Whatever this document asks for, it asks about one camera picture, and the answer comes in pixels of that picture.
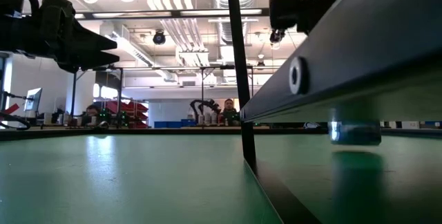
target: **computer monitor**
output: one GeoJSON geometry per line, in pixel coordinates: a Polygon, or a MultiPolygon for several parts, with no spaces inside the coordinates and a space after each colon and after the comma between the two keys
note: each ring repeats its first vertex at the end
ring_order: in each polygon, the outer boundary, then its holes
{"type": "Polygon", "coordinates": [[[37,112],[39,110],[39,104],[40,104],[40,98],[41,98],[41,92],[43,91],[42,88],[36,88],[28,91],[28,95],[26,96],[28,99],[32,100],[26,100],[25,104],[25,111],[35,111],[37,112]]]}

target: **security camera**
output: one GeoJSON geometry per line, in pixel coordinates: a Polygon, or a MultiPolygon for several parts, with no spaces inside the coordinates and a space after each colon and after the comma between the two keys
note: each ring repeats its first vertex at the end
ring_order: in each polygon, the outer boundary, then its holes
{"type": "Polygon", "coordinates": [[[164,30],[157,30],[153,36],[153,43],[157,45],[162,45],[166,42],[166,37],[164,36],[164,30]]]}

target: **blue storage bin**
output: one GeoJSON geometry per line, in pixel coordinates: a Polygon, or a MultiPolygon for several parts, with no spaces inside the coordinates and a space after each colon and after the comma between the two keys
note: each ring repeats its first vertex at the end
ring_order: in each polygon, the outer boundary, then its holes
{"type": "Polygon", "coordinates": [[[168,128],[181,128],[181,122],[180,121],[169,121],[167,122],[168,128]]]}
{"type": "Polygon", "coordinates": [[[167,128],[167,121],[155,121],[153,126],[154,128],[167,128]]]}
{"type": "Polygon", "coordinates": [[[181,120],[181,125],[183,127],[194,127],[196,125],[196,121],[195,120],[181,120]]]}

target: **man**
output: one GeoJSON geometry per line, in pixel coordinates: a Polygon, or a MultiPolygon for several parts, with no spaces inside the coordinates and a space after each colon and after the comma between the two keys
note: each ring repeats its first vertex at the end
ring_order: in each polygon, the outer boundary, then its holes
{"type": "Polygon", "coordinates": [[[227,99],[224,102],[224,110],[222,111],[221,115],[224,119],[224,122],[227,120],[229,126],[240,125],[240,114],[234,108],[232,99],[227,99]]]}
{"type": "Polygon", "coordinates": [[[94,104],[91,104],[86,108],[86,115],[89,117],[98,116],[100,112],[100,109],[98,106],[95,106],[94,104]]]}

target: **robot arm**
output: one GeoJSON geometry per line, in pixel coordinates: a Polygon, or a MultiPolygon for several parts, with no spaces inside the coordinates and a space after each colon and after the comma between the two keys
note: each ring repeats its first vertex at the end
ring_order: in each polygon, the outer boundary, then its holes
{"type": "Polygon", "coordinates": [[[296,25],[298,32],[309,34],[335,0],[270,0],[271,43],[278,43],[285,31],[296,25]]]}
{"type": "Polygon", "coordinates": [[[117,44],[83,28],[67,0],[30,0],[32,14],[21,18],[23,0],[0,0],[0,51],[54,59],[74,73],[119,61],[102,52],[117,44]]]}
{"type": "Polygon", "coordinates": [[[194,100],[190,103],[190,105],[191,105],[191,108],[193,110],[193,114],[195,115],[196,120],[198,120],[198,117],[200,115],[196,111],[196,108],[195,108],[196,103],[200,103],[200,105],[198,106],[200,113],[202,113],[202,108],[204,106],[209,107],[210,109],[212,109],[212,111],[216,112],[217,114],[220,114],[220,112],[221,112],[220,105],[216,104],[215,101],[213,101],[213,100],[209,100],[209,101],[208,100],[194,100]]]}

